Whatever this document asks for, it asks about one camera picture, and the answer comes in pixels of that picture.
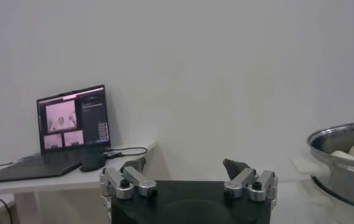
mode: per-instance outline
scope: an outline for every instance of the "white surface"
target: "white surface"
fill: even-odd
[[[110,224],[99,189],[39,192],[38,198],[45,224]]]
[[[14,199],[16,201],[18,220],[20,224],[44,224],[43,212],[41,210],[37,192],[18,193],[14,195]]]
[[[156,142],[151,141],[135,145],[123,145],[122,147],[142,146],[151,150],[155,145]],[[126,151],[125,153],[133,153],[134,151],[129,150],[129,152]],[[126,161],[135,160],[140,157],[142,156],[125,156],[111,159],[107,161],[106,167],[120,169]],[[101,169],[83,173],[77,168],[61,177],[3,182],[0,183],[0,194],[97,188],[99,187],[100,171]]]
[[[310,179],[278,184],[272,224],[353,224],[354,207],[329,196]]]
[[[304,153],[302,156],[292,157],[291,161],[302,175],[314,177],[328,177],[331,175],[330,168],[311,154]]]
[[[354,122],[354,0],[0,0],[0,163],[38,152],[36,99],[100,83],[154,177],[293,179],[310,133]]]

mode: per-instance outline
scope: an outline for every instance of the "white wall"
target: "white wall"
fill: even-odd
[[[155,178],[297,178],[311,132],[354,122],[354,1],[0,0],[0,163],[38,151],[36,99],[100,83]]]

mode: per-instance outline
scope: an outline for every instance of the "laptop keyboard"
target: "laptop keyboard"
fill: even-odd
[[[60,153],[48,153],[43,156],[34,158],[26,158],[13,166],[39,166],[44,165],[56,165],[66,163],[77,163],[80,161],[81,154],[79,152],[60,152]]]

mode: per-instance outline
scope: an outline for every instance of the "computer mouse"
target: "computer mouse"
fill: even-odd
[[[122,153],[115,153],[112,155],[105,155],[103,153],[86,153],[81,160],[82,167],[80,168],[80,171],[91,172],[98,170],[105,166],[106,160],[122,156],[124,156]]]

